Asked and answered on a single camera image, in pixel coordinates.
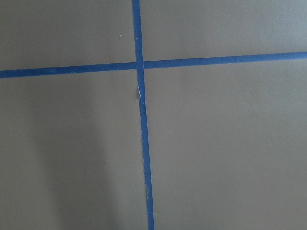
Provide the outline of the long blue tape strip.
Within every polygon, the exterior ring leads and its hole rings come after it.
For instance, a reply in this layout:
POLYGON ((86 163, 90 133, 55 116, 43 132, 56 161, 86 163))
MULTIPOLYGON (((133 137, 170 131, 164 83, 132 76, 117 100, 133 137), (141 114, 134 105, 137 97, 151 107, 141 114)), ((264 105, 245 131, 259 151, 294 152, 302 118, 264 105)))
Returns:
POLYGON ((139 111, 140 111, 139 114, 140 114, 140 126, 141 126, 141 138, 142 138, 144 183, 146 188, 147 222, 148 222, 148 229, 154 230, 155 229, 154 209, 153 209, 154 207, 153 207, 150 150, 149 150, 148 123, 147 123, 147 110, 146 110, 141 10, 140 10, 140 2, 138 0, 132 1, 132 13, 133 13, 133 27, 134 27, 137 84, 139 92, 139 111))

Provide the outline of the crossing blue tape strip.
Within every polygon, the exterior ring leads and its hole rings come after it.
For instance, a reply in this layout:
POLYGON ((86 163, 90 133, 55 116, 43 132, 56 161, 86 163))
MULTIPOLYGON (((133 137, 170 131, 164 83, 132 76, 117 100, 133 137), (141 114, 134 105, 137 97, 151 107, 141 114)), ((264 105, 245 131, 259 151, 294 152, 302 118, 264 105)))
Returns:
MULTIPOLYGON (((306 59, 306 58, 307 58, 306 52, 289 52, 289 53, 239 55, 239 56, 225 56, 225 57, 155 60, 155 61, 145 61, 143 63, 143 66, 145 69, 156 69, 156 68, 187 67, 187 66, 200 66, 200 65, 297 60, 297 59, 306 59)), ((2 79, 5 79, 5 78, 18 78, 18 77, 79 74, 79 73, 136 70, 136 69, 137 69, 136 62, 125 62, 125 63, 80 65, 80 66, 2 70, 0 72, 0 77, 2 79)))

